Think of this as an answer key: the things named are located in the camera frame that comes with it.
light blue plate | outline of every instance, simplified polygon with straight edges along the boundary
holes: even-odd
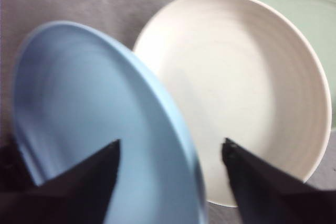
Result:
[[[120,138],[119,178],[105,223],[206,222],[186,125],[130,50],[90,27],[52,22],[33,31],[20,56],[15,136],[37,184]]]

